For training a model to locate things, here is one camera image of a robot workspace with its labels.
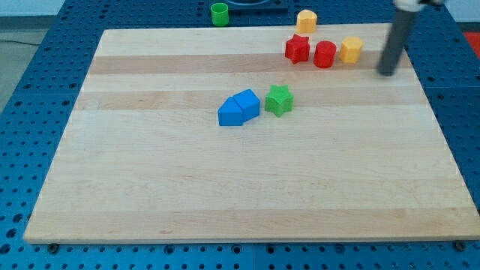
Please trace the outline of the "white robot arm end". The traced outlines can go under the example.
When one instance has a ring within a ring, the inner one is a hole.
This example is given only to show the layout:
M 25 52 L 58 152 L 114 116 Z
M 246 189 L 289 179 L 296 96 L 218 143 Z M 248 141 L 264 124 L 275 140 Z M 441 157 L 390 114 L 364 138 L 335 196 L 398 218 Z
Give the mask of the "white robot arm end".
M 395 7 L 401 11 L 406 12 L 419 12 L 425 6 L 440 6 L 443 5 L 446 0 L 394 0 L 393 3 Z

